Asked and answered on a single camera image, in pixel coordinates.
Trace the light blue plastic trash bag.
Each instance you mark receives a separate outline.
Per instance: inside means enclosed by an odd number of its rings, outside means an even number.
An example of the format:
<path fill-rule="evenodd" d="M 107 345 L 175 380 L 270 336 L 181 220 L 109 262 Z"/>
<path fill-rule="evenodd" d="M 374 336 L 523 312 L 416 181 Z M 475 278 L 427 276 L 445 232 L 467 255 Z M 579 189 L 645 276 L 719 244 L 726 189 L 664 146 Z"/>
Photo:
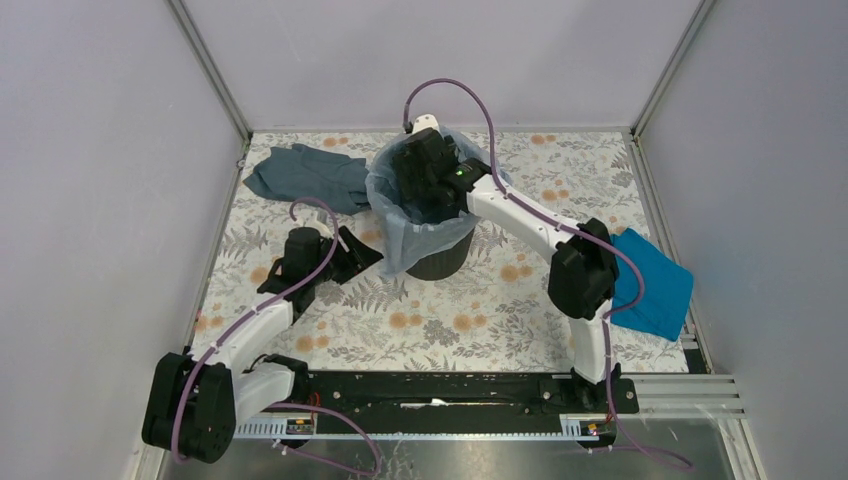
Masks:
<path fill-rule="evenodd" d="M 464 264 L 480 219 L 470 214 L 427 215 L 402 200 L 391 159 L 406 138 L 405 134 L 395 136 L 375 154 L 365 180 L 367 198 L 384 237 L 382 274 L 443 280 Z"/>

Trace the black plastic trash bin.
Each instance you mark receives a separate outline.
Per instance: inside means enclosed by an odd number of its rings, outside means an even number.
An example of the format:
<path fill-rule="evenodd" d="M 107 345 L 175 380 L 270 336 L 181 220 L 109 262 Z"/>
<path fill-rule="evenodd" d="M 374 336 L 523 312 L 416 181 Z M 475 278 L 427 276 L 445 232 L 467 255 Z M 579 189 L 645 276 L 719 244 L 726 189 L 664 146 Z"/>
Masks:
<path fill-rule="evenodd" d="M 412 135 L 392 160 L 410 221 L 422 228 L 424 251 L 407 270 L 421 280 L 445 279 L 467 258 L 478 221 L 463 209 L 460 152 L 451 136 L 426 129 Z"/>

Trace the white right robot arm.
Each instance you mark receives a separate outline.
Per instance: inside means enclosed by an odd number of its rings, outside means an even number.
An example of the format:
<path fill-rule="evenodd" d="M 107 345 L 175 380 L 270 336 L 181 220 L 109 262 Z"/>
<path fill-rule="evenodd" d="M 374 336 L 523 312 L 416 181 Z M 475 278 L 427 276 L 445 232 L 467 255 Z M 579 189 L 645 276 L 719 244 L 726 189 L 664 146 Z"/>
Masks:
<path fill-rule="evenodd" d="M 462 159 L 450 136 L 429 127 L 405 136 L 390 165 L 401 197 L 488 220 L 523 241 L 549 265 L 547 293 L 569 319 L 576 342 L 575 402 L 597 412 L 613 398 L 602 317 L 610 312 L 619 269 L 607 227 L 543 208 L 507 185 L 495 167 Z"/>

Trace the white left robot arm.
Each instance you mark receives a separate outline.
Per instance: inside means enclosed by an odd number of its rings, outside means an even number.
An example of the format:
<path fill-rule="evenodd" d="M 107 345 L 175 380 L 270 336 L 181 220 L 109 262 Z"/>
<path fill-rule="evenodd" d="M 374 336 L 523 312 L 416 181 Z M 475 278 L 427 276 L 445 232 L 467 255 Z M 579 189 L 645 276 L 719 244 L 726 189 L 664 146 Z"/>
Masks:
<path fill-rule="evenodd" d="M 207 345 L 158 361 L 142 441 L 179 459 L 211 464 L 237 428 L 266 408 L 313 405 L 318 396 L 307 363 L 260 349 L 300 319 L 318 286 L 342 285 L 382 258 L 345 226 L 334 234 L 314 226 L 291 230 L 283 256 L 257 289 L 257 305 Z"/>

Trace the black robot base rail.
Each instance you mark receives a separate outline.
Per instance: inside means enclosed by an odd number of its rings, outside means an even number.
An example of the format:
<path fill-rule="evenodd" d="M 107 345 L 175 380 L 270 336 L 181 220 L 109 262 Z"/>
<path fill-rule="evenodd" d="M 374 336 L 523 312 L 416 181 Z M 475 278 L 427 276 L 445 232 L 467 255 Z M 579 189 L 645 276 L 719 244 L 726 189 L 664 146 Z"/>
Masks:
<path fill-rule="evenodd" d="M 293 439 L 352 433 L 352 420 L 378 439 L 587 439 L 612 429 L 609 410 L 639 413 L 633 381 L 610 385 L 572 374 L 317 371 L 301 399 L 320 412 L 271 405 Z"/>

